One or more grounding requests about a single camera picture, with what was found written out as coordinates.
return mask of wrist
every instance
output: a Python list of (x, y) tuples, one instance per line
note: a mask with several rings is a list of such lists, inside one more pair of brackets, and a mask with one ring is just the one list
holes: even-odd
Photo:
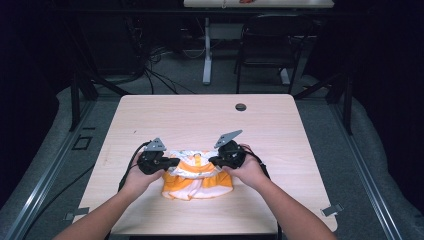
[(257, 192), (261, 190), (265, 185), (272, 183), (269, 178), (265, 175), (258, 176), (253, 183), (250, 185), (251, 188), (255, 189)]
[(123, 187), (119, 193), (124, 197), (126, 200), (134, 202), (138, 197), (140, 197), (147, 188), (143, 189), (133, 189), (131, 187)]

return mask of human hand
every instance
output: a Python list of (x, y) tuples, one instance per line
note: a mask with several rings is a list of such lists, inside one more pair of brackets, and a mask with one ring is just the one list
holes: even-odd
[(256, 158), (249, 154), (249, 152), (253, 153), (249, 145), (240, 144), (240, 146), (247, 152), (243, 165), (237, 169), (223, 166), (222, 170), (231, 176), (238, 177), (244, 184), (257, 190), (263, 181), (268, 181), (269, 179), (263, 173)]
[(161, 169), (151, 175), (144, 174), (137, 166), (137, 159), (140, 157), (141, 153), (142, 152), (139, 152), (134, 157), (131, 163), (131, 166), (134, 167), (128, 172), (125, 184), (121, 189), (121, 191), (130, 194), (134, 200), (143, 194), (152, 182), (158, 180), (165, 173), (165, 170)]

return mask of white desk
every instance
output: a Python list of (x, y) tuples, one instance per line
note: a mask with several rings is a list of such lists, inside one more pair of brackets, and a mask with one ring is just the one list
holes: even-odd
[(193, 8), (332, 8), (332, 0), (255, 0), (239, 3), (239, 0), (184, 0), (185, 7)]
[[(239, 0), (184, 0), (184, 7), (190, 8), (332, 8), (333, 0), (256, 0), (252, 3), (239, 3)], [(205, 66), (203, 84), (211, 83), (212, 55), (210, 51), (210, 24), (205, 21)]]
[[(247, 109), (237, 111), (238, 103)], [(143, 142), (160, 137), (168, 151), (212, 150), (221, 134), (239, 129), (243, 133), (234, 140), (249, 144), (272, 180), (335, 231), (335, 217), (321, 214), (330, 202), (290, 95), (123, 97), (80, 208), (92, 211), (116, 193), (128, 161)], [(214, 199), (170, 200), (161, 196), (160, 179), (130, 205), (112, 234), (276, 233), (276, 220), (259, 194), (236, 178), (233, 185), (233, 192)]]

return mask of metal rail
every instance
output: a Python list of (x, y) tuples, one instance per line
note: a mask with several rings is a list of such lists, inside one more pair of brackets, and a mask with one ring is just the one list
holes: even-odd
[(355, 168), (358, 171), (359, 178), (361, 179), (362, 185), (367, 192), (367, 195), (381, 223), (381, 226), (383, 227), (383, 231), (386, 234), (387, 239), (401, 240), (402, 236), (390, 214), (386, 202), (381, 196), (380, 191), (378, 190), (377, 185), (375, 184), (374, 179), (368, 170), (368, 166), (355, 142), (354, 136), (349, 135), (344, 127), (343, 121), (341, 120), (342, 113), (340, 112), (340, 109), (335, 104), (329, 104), (329, 107), (354, 155)]
[(37, 212), (43, 204), (50, 188), (60, 172), (65, 162), (65, 157), (72, 144), (78, 138), (84, 121), (93, 110), (95, 102), (88, 101), (81, 112), (81, 123), (76, 127), (75, 131), (69, 132), (62, 146), (59, 148), (55, 160), (47, 167), (41, 176), (30, 197), (22, 208), (12, 227), (6, 235), (6, 239), (22, 239), (28, 230), (30, 224), (37, 216)]

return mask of forearm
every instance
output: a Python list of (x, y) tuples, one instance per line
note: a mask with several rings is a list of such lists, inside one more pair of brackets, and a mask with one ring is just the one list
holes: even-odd
[(136, 199), (120, 191), (107, 202), (66, 228), (55, 239), (104, 239), (128, 206)]
[(255, 188), (277, 218), (288, 239), (336, 239), (311, 211), (270, 180)]

